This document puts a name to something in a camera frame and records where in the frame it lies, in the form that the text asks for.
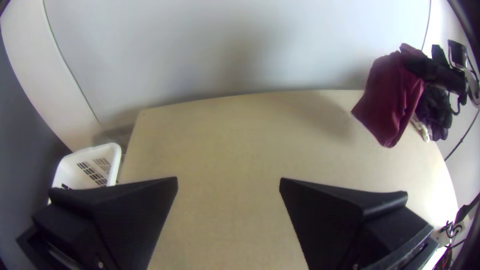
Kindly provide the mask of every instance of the hanging clothes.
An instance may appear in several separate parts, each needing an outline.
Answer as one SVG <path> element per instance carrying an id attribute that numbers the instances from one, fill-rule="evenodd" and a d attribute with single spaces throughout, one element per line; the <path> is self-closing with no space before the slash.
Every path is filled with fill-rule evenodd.
<path id="1" fill-rule="evenodd" d="M 430 127 L 432 141 L 446 140 L 452 126 L 453 115 L 450 111 L 448 92 L 431 83 L 425 83 L 415 109 L 418 120 Z"/>
<path id="2" fill-rule="evenodd" d="M 399 141 L 424 90 L 423 80 L 404 67 L 403 54 L 395 51 L 373 62 L 365 92 L 351 110 L 388 148 Z"/>

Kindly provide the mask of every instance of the beige table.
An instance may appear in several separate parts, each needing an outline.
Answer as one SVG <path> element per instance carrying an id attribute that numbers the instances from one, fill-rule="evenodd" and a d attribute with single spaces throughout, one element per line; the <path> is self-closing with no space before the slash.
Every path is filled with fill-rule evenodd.
<path id="1" fill-rule="evenodd" d="M 392 149 L 349 113 L 362 91 L 275 92 L 140 113 L 121 183 L 178 177 L 150 269 L 307 269 L 281 177 L 371 192 L 407 191 L 434 227 L 458 210 L 435 143 L 410 125 Z"/>

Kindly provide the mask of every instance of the white wall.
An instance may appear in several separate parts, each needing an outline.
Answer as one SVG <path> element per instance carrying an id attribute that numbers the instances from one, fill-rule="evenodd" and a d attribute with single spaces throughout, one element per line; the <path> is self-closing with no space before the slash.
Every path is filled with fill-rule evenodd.
<path id="1" fill-rule="evenodd" d="M 71 150 L 91 146 L 100 125 L 57 48 L 43 1 L 11 1 L 0 26 L 10 64 L 41 117 Z"/>
<path id="2" fill-rule="evenodd" d="M 99 121 L 251 91 L 362 89 L 375 58 L 420 48 L 428 0 L 45 0 Z"/>

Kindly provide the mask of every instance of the gray wall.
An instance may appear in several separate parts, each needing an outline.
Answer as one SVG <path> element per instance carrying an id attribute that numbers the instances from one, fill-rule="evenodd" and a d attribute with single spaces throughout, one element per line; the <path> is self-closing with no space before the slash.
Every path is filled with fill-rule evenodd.
<path id="1" fill-rule="evenodd" d="M 0 37 L 0 257 L 7 269 L 34 269 L 16 238 L 46 205 L 57 164 L 69 153 L 25 95 Z"/>
<path id="2" fill-rule="evenodd" d="M 104 128 L 139 109 L 253 92 L 362 89 L 378 56 L 420 48 L 429 0 L 45 0 Z"/>

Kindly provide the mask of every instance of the white laundry basket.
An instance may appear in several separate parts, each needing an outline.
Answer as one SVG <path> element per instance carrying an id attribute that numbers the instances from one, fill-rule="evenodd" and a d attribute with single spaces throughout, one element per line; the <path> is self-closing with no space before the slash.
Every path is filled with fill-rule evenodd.
<path id="1" fill-rule="evenodd" d="M 52 188 L 67 190 L 115 186 L 122 149 L 116 143 L 85 148 L 61 159 Z"/>

